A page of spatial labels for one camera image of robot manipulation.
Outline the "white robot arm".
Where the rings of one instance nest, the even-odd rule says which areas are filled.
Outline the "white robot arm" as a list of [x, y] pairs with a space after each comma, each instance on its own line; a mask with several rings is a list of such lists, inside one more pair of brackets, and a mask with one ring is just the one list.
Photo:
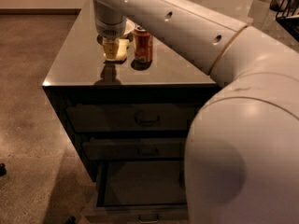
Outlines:
[[298, 53], [186, 0], [96, 1], [221, 86], [186, 142], [190, 224], [299, 224]]

